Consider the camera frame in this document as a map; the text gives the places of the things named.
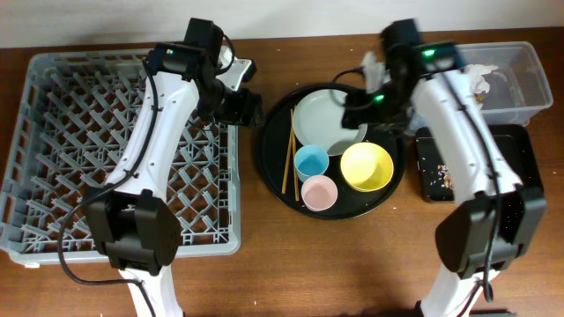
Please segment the brown food scraps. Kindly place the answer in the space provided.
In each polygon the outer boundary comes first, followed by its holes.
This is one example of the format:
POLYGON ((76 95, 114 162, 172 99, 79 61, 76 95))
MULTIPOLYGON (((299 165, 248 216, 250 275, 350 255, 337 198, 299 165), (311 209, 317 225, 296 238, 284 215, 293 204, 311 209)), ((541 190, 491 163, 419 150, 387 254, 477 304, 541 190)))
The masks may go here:
POLYGON ((454 185, 452 183, 451 174, 446 165, 437 166, 437 175, 438 175, 438 180, 441 182, 443 188, 447 188, 450 190, 453 189, 454 185))

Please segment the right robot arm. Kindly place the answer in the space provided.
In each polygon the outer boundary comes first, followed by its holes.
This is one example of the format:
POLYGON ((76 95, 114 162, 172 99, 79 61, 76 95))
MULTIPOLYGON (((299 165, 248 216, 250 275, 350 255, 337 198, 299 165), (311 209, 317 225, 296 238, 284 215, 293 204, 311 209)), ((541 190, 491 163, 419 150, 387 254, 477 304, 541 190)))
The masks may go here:
POLYGON ((394 129, 424 117, 454 181, 455 210, 435 229, 441 258, 420 316, 467 316, 479 296, 494 298, 492 280, 528 251, 546 200, 525 187, 501 154, 478 110, 465 62, 451 42, 426 43, 414 19, 380 34, 390 80, 346 96, 341 124, 394 129))

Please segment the yellow bowl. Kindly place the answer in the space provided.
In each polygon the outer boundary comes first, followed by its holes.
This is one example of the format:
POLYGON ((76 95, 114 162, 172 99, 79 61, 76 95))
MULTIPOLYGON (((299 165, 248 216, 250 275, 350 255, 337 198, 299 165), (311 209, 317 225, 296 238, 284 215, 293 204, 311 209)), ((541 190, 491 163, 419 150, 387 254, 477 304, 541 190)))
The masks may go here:
POLYGON ((360 192, 374 192, 386 187, 394 174, 394 162, 380 145, 360 142, 341 156, 340 172, 345 182, 360 192))

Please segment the light blue cup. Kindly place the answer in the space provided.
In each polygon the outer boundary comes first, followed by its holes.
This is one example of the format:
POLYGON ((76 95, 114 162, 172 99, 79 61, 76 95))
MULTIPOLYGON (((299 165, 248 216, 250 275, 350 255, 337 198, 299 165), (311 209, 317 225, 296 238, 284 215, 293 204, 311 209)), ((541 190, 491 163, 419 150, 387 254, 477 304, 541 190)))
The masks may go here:
POLYGON ((316 175, 323 175, 328 169, 330 158, 326 150, 315 144, 301 146, 294 155, 294 166, 301 182, 316 175))

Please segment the white napkin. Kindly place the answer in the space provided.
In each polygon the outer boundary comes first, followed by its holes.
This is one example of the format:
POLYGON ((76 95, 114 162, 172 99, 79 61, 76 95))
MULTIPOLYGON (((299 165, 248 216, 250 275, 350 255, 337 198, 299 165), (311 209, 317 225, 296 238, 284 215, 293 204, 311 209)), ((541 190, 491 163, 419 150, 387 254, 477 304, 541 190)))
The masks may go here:
POLYGON ((475 94, 488 93, 490 91, 490 84, 487 83, 485 75, 491 74, 499 67, 495 65, 484 64, 469 64, 465 67, 464 73, 471 81, 471 89, 475 94))

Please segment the pink cup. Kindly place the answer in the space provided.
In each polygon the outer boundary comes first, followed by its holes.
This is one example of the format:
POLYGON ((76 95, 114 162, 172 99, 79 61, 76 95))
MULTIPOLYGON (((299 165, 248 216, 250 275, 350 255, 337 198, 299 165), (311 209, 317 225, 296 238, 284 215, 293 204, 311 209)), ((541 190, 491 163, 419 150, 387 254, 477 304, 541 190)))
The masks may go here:
POLYGON ((309 210, 320 212, 335 204, 338 199, 338 188, 327 176, 312 176, 302 184, 301 198, 309 210))

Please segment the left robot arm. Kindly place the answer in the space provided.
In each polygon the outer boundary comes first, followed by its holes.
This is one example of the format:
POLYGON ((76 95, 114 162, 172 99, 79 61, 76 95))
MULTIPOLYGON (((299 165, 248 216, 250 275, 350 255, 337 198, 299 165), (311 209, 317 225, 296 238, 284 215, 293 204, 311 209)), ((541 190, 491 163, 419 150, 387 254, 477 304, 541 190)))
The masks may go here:
POLYGON ((139 316, 182 316, 171 264, 182 227, 168 208, 174 154, 192 114, 206 121, 255 127, 263 123, 262 98, 241 87, 256 72, 239 59, 212 21, 192 18, 184 39, 159 43, 143 63, 145 96, 114 171, 100 188, 85 191, 81 210, 97 251, 130 287, 139 316))

